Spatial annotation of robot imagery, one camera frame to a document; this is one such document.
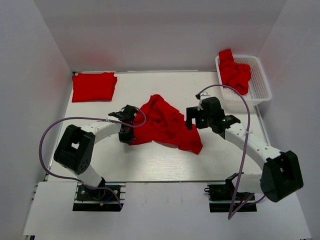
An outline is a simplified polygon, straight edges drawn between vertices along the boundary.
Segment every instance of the stack of folded red cloth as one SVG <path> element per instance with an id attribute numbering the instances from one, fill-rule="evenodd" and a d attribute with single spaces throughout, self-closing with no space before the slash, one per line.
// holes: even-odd
<path id="1" fill-rule="evenodd" d="M 152 95 L 141 110 L 146 115 L 146 123 L 134 129 L 136 139 L 132 141 L 132 145 L 156 141 L 176 145 L 180 150 L 200 153 L 203 145 L 196 126 L 193 125 L 192 130 L 188 130 L 184 115 L 160 95 Z M 138 113 L 133 124 L 140 125 L 144 119 L 144 116 Z"/>
<path id="2" fill-rule="evenodd" d="M 250 65 L 236 63 L 231 49 L 219 52 L 219 58 L 222 84 L 236 89 L 241 95 L 246 95 L 251 79 Z"/>
<path id="3" fill-rule="evenodd" d="M 72 102 L 111 101 L 117 77 L 114 72 L 98 74 L 79 73 L 72 77 Z"/>

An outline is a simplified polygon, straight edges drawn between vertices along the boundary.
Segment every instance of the gray wall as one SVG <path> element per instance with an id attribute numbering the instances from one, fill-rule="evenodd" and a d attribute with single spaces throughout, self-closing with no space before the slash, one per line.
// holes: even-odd
<path id="1" fill-rule="evenodd" d="M 45 128 L 64 112 L 71 71 L 32 0 L 0 7 L 0 235 L 20 239 L 36 183 Z M 45 144 L 49 159 L 56 134 Z"/>
<path id="2" fill-rule="evenodd" d="M 312 239 L 320 239 L 320 2 L 288 0 L 258 57 L 273 99 L 260 106 L 270 141 L 297 153 L 297 195 Z"/>
<path id="3" fill-rule="evenodd" d="M 212 70 L 257 55 L 286 0 L 34 0 L 73 71 Z"/>

